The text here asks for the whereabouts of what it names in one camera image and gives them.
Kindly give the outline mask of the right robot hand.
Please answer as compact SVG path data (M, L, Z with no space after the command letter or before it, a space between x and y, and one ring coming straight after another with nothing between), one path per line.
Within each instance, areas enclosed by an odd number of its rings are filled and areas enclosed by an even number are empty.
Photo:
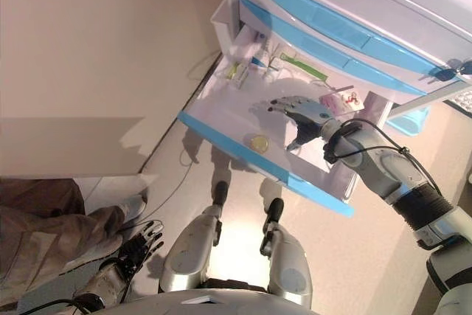
M286 147L288 151L293 151L319 138L324 124L334 119L333 114L324 105L302 96L273 99L267 111L283 113L295 123L297 134Z

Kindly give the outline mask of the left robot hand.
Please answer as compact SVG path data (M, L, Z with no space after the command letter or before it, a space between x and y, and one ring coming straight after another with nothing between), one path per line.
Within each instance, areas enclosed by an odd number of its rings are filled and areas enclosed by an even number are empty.
M163 246L163 229L161 221L148 221L126 241L119 249L119 267L125 273L139 270L142 264L161 246Z

